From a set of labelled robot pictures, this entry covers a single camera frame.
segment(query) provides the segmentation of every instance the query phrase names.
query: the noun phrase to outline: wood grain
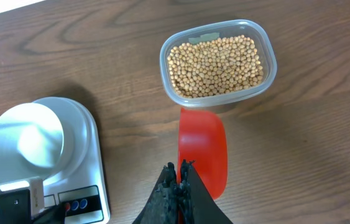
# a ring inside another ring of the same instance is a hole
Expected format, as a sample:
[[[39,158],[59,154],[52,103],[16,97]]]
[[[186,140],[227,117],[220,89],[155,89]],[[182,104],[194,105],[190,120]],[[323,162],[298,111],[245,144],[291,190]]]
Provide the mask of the wood grain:
[[[66,96],[99,128],[112,219],[130,223],[177,160],[180,107],[159,51],[172,34],[245,18],[278,63],[263,94],[207,108],[223,120],[234,223],[350,223],[350,1],[58,0],[0,14],[0,114]]]

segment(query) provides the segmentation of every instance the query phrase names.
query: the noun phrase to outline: scale button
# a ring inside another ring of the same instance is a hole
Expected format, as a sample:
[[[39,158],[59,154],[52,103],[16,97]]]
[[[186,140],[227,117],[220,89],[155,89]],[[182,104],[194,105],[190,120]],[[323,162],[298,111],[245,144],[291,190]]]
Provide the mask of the scale button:
[[[64,205],[64,207],[65,207],[65,211],[66,211],[66,212],[70,211],[70,208],[71,208],[70,203],[67,202],[67,203]]]
[[[79,206],[80,203],[78,201],[73,201],[73,203],[71,204],[71,210],[75,211],[78,209]]]
[[[82,199],[80,202],[80,208],[84,209],[84,208],[86,208],[87,205],[88,205],[87,199]]]

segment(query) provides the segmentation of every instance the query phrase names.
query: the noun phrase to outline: red plastic bowl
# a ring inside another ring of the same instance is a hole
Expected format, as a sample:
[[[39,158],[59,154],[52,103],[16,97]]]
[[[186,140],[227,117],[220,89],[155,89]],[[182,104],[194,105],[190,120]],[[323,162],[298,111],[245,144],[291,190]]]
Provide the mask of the red plastic bowl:
[[[178,142],[177,181],[183,160],[195,161],[198,175],[213,199],[226,188],[228,162],[226,133],[214,113],[181,109]]]

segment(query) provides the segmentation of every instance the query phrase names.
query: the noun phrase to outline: blue button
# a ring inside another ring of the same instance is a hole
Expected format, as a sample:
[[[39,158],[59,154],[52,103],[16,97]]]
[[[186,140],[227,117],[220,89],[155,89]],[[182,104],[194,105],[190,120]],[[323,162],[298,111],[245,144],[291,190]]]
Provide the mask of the blue button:
[[[71,204],[71,210],[75,211],[78,209],[79,206],[80,203],[78,201],[73,201],[73,203]]]
[[[82,199],[80,202],[80,208],[84,209],[84,208],[86,208],[87,205],[88,205],[87,199]]]

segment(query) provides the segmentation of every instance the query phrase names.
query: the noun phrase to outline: digital kitchen scale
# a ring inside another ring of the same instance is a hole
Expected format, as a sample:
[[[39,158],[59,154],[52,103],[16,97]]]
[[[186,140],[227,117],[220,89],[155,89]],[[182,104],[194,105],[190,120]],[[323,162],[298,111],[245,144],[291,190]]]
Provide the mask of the digital kitchen scale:
[[[73,153],[67,166],[44,180],[45,208],[65,203],[65,224],[107,223],[110,219],[98,131],[80,103],[60,97],[34,101],[49,107],[73,131]]]

